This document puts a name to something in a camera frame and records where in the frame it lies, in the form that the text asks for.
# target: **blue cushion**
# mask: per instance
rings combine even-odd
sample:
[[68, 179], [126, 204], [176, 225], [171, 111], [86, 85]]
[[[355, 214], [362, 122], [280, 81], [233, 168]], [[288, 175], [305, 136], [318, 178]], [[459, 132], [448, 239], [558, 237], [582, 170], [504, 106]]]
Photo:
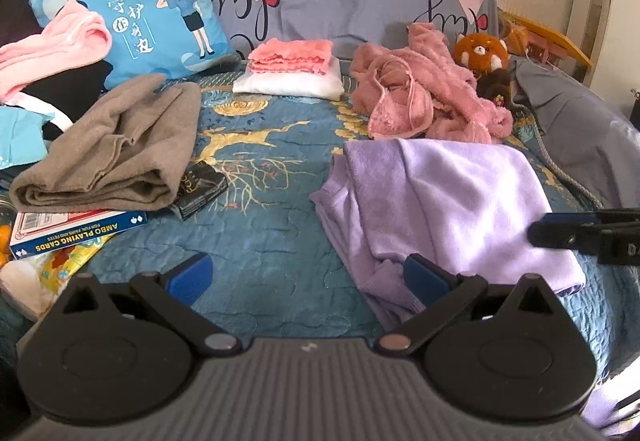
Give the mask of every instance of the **blue cushion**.
[[[44, 27], [66, 1], [30, 0], [30, 4]], [[113, 36], [106, 57], [113, 65], [105, 82], [108, 89], [144, 73], [160, 72], [178, 79], [238, 58], [211, 0], [77, 1], [101, 14]]]

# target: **pink clothing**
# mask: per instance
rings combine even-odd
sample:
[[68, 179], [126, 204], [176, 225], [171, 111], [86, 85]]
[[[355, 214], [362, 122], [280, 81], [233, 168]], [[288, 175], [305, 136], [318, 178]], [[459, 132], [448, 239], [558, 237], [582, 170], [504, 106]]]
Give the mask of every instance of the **pink clothing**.
[[104, 19], [67, 1], [41, 34], [0, 47], [0, 103], [36, 80], [98, 62], [110, 49]]
[[314, 73], [329, 70], [330, 40], [292, 40], [281, 42], [271, 38], [249, 53], [248, 68], [254, 73]]
[[408, 47], [368, 43], [353, 55], [353, 108], [369, 116], [369, 136], [410, 138], [426, 131], [427, 138], [491, 144], [510, 135], [510, 111], [478, 97], [473, 73], [453, 61], [444, 34], [430, 22], [408, 29]]

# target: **light blue packaging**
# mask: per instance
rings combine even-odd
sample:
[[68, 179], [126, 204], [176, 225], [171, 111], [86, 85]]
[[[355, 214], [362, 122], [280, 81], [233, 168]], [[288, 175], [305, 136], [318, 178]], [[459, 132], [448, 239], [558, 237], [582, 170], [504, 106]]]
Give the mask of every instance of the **light blue packaging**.
[[[68, 0], [30, 0], [44, 28]], [[179, 79], [238, 59], [211, 0], [76, 0], [104, 17], [113, 37], [105, 60], [113, 65], [105, 87], [137, 75]]]
[[0, 170], [36, 163], [47, 155], [42, 126], [52, 117], [20, 107], [0, 106]]

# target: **playing cards box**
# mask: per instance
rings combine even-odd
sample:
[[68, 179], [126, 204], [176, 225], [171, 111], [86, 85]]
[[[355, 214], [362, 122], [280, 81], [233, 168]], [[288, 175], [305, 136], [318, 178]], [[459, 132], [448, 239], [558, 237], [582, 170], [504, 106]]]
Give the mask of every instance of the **playing cards box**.
[[18, 213], [9, 247], [16, 259], [84, 243], [146, 223], [145, 212]]

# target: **yellow printed packaging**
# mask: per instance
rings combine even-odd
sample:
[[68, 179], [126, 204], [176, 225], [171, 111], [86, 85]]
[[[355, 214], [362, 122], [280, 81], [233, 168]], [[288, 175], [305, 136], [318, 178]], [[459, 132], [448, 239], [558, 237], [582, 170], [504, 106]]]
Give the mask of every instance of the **yellow printed packaging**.
[[68, 246], [53, 252], [40, 272], [40, 281], [53, 294], [58, 294], [67, 281], [91, 259], [115, 234], [103, 235], [90, 241]]

